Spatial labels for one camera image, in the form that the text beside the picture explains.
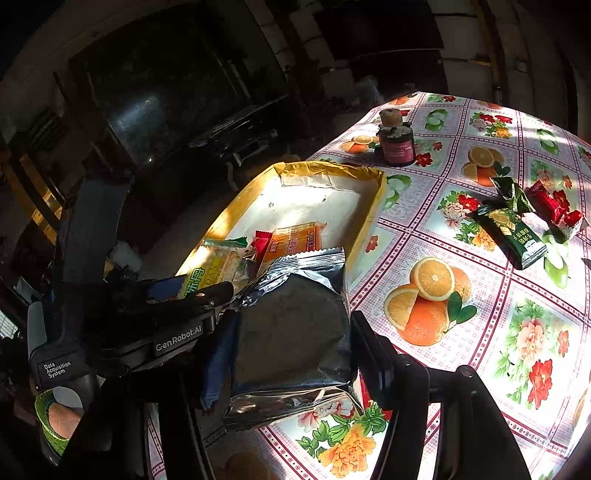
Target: jar label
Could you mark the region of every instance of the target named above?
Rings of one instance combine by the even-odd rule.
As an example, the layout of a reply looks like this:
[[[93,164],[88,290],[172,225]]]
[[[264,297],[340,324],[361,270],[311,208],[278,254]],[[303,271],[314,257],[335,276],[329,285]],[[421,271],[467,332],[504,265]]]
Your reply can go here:
[[[388,163],[400,164],[414,160],[413,142],[411,140],[401,143],[382,142],[382,151],[384,152],[384,159]]]

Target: window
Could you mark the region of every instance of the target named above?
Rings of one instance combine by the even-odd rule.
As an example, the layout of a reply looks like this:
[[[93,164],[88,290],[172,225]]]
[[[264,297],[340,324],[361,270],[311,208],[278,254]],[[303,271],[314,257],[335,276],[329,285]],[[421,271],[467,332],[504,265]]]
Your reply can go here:
[[[0,337],[10,337],[17,331],[17,326],[14,325],[6,315],[0,312]]]

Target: cork lid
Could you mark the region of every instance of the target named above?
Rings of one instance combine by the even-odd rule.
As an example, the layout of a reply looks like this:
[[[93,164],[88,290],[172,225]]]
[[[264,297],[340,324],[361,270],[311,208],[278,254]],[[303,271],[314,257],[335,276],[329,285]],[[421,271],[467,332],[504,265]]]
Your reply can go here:
[[[402,112],[397,108],[386,108],[379,113],[382,125],[385,127],[399,127],[402,125]]]

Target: wooden beam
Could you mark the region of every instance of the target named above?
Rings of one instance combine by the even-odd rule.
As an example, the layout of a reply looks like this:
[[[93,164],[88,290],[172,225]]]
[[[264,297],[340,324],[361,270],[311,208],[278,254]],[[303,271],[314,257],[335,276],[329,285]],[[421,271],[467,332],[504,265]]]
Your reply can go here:
[[[491,61],[492,96],[499,105],[509,104],[509,87],[505,62],[505,50],[496,27],[496,19],[487,0],[470,0],[476,12],[482,38]]]

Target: jar with cork lid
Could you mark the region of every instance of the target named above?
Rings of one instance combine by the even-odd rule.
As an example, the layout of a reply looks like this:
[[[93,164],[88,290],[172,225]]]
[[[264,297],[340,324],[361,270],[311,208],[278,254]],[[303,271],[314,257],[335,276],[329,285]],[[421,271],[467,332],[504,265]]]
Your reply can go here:
[[[378,137],[384,161],[393,167],[405,167],[414,163],[414,138],[410,122],[402,121],[397,108],[386,108],[379,113],[382,123]]]

